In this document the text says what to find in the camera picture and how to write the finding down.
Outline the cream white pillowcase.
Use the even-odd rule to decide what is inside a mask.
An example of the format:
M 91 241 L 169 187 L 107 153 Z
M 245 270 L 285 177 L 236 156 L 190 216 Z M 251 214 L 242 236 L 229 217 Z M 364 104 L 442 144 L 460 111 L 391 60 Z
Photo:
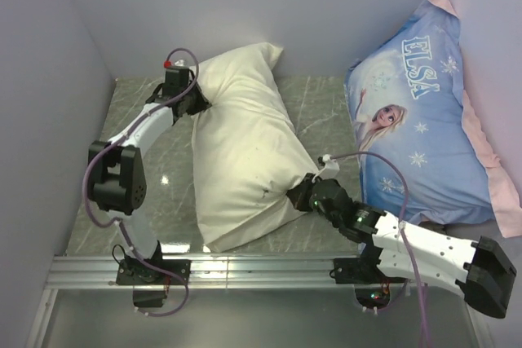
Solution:
M 193 118 L 197 225 L 224 252 L 302 216 L 286 193 L 316 165 L 295 134 L 272 73 L 282 48 L 243 46 L 201 63 L 210 108 Z

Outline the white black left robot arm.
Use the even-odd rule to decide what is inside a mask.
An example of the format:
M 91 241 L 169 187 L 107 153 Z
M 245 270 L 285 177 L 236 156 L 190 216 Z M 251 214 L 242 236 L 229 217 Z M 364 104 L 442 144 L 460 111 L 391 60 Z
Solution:
M 197 68 L 166 63 L 164 82 L 139 115 L 110 140 L 94 141 L 89 147 L 82 181 L 86 212 L 97 227 L 117 227 L 125 252 L 120 268 L 145 284 L 156 284 L 170 273 L 162 262 L 161 245 L 140 211 L 148 190 L 143 157 L 181 117 L 210 107 L 198 76 Z

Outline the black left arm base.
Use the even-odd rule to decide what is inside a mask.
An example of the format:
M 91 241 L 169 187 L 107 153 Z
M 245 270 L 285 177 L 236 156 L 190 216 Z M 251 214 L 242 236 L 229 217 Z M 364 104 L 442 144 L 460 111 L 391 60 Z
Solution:
M 166 303 L 171 286 L 188 286 L 192 262 L 164 258 L 160 244 L 153 256 L 145 259 L 152 267 L 126 254 L 120 244 L 113 246 L 112 257 L 118 265 L 116 285 L 133 287 L 133 304 L 138 309 L 160 309 Z

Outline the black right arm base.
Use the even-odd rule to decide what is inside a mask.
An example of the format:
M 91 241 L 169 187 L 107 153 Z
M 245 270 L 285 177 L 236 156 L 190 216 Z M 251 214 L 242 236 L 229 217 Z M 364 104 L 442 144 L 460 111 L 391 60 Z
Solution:
M 379 315 L 405 294 L 409 281 L 387 277 L 375 265 L 361 258 L 334 258 L 330 278 L 336 284 L 351 285 L 363 312 Z

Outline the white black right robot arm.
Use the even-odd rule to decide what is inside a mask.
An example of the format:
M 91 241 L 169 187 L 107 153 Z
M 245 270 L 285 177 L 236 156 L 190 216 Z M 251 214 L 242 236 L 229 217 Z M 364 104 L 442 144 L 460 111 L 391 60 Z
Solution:
M 307 174 L 286 193 L 301 212 L 317 212 L 344 238 L 362 244 L 356 258 L 335 258 L 336 284 L 420 280 L 445 289 L 483 315 L 503 319 L 517 270 L 500 244 L 482 236 L 459 239 L 428 230 L 353 200 L 337 180 Z

